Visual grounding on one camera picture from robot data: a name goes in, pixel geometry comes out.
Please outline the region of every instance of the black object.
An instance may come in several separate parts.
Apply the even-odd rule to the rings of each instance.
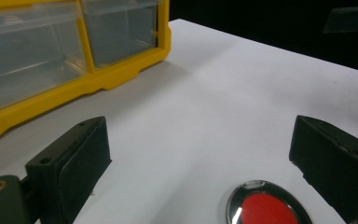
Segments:
[[[324,33],[358,32],[358,7],[339,7],[331,10]]]
[[[26,164],[28,176],[0,176],[0,224],[73,223],[110,164],[104,117],[73,127]]]
[[[286,204],[292,211],[293,215],[296,216],[298,224],[312,224],[310,216],[302,207],[301,203],[292,194],[278,185],[265,180],[248,181],[234,189],[228,198],[226,210],[227,223],[240,224],[241,220],[239,218],[237,221],[233,220],[233,218],[238,215],[238,209],[241,208],[242,203],[249,196],[259,193],[273,196],[279,199],[282,203]]]
[[[358,138],[298,116],[289,160],[347,223],[358,223]]]

